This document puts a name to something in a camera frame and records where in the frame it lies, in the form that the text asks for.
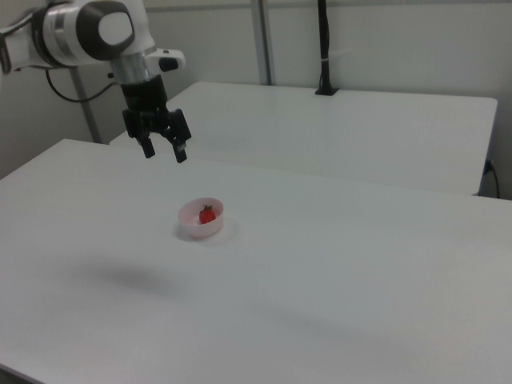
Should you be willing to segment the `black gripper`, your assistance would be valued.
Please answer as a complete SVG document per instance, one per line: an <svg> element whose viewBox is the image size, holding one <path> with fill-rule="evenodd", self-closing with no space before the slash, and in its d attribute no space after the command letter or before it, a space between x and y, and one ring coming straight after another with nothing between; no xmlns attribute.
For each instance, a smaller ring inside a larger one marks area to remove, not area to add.
<svg viewBox="0 0 512 384"><path fill-rule="evenodd" d="M186 142L191 139L190 128L181 109L168 111L167 94L161 76L121 84L127 108L122 112L126 132L135 139L146 158L155 155L150 132L161 132L173 147L177 163L187 160Z"/></svg>

